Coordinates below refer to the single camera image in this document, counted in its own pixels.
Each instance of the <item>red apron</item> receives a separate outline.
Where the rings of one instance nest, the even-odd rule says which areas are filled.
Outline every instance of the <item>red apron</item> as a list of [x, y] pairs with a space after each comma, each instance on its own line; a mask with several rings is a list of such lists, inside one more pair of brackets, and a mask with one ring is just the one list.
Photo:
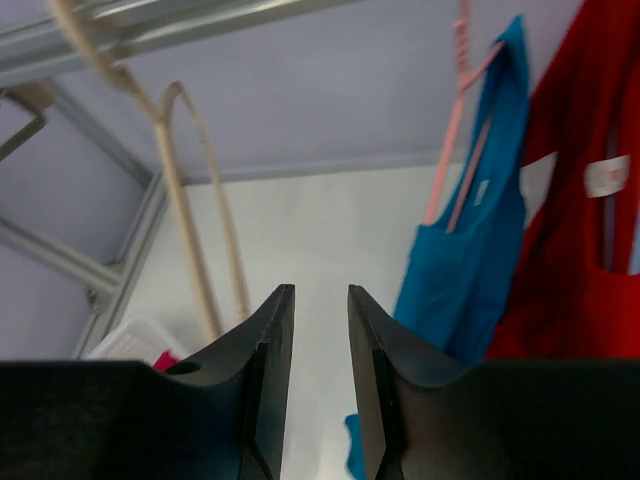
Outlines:
[[[505, 314], [488, 356], [640, 356], [640, 276], [627, 276], [640, 170], [640, 2], [585, 0], [531, 103], [524, 164], [558, 152], [545, 204], [525, 236]], [[631, 156], [615, 195], [613, 270], [601, 268], [602, 198], [588, 164], [609, 131]]]

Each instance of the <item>metal frame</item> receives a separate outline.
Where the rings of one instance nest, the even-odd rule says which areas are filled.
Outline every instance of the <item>metal frame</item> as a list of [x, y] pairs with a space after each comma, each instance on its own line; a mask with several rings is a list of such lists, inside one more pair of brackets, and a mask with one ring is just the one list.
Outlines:
[[[100, 50], [129, 57], [353, 1], [139, 0], [111, 8], [109, 1], [96, 18], [110, 27], [94, 40]], [[83, 68], [51, 16], [0, 31], [2, 86]]]
[[[96, 9], [103, 32], [98, 48], [122, 58], [213, 35], [240, 30], [356, 0], [94, 0], [78, 9]], [[0, 242], [86, 285], [103, 309], [94, 311], [73, 358], [90, 352], [119, 323], [167, 206], [160, 175], [153, 176], [119, 140], [67, 90], [51, 79], [85, 68], [51, 16], [0, 30], [0, 86], [44, 80], [55, 108], [130, 175], [146, 193], [119, 252], [119, 268], [102, 265], [58, 240], [0, 217]]]

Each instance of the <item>pink hanger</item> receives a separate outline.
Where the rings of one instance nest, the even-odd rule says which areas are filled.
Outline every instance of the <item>pink hanger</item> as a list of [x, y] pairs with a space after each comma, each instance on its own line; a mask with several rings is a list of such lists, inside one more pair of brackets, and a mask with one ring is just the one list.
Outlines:
[[[460, 0], [460, 17], [453, 24], [455, 30], [456, 39], [456, 63], [458, 67], [458, 86], [456, 91], [456, 98], [453, 102], [453, 108], [451, 109], [451, 118], [449, 119], [449, 127], [444, 137], [444, 144], [442, 145], [442, 151], [440, 153], [440, 160], [438, 161], [438, 169], [433, 181], [433, 187], [431, 189], [431, 196], [429, 198], [429, 204], [427, 205], [427, 212], [425, 214], [423, 224], [431, 225], [435, 222], [436, 213], [438, 210], [438, 203], [440, 202], [440, 195], [442, 193], [442, 186], [444, 184], [445, 177], [447, 175], [447, 168], [449, 167], [449, 160], [453, 152], [453, 147], [460, 129], [460, 122], [462, 121], [462, 111], [464, 110], [464, 94], [473, 85], [480, 76], [484, 73], [487, 67], [491, 64], [496, 57], [500, 49], [504, 46], [504, 42], [499, 42], [489, 52], [487, 58], [482, 64], [473, 72], [469, 72], [469, 0]], [[482, 131], [476, 142], [471, 162], [467, 173], [462, 182], [460, 194], [456, 200], [456, 205], [453, 209], [453, 213], [447, 226], [447, 233], [452, 232], [455, 229], [462, 205], [471, 186], [473, 175], [478, 161], [480, 160], [480, 154], [484, 148], [484, 143], [489, 133], [489, 125], [491, 119], [487, 119], [482, 127]]]

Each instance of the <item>white label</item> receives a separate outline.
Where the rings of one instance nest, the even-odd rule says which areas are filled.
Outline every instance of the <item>white label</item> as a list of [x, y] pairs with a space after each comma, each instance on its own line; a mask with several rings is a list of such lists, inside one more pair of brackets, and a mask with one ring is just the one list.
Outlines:
[[484, 198], [484, 194], [487, 193], [487, 187], [489, 186], [489, 180], [483, 180], [478, 185], [478, 193], [476, 193], [476, 201], [473, 202], [473, 206], [477, 207], [482, 202]]
[[629, 175], [629, 155], [587, 165], [584, 184], [589, 197], [607, 197], [624, 188]]

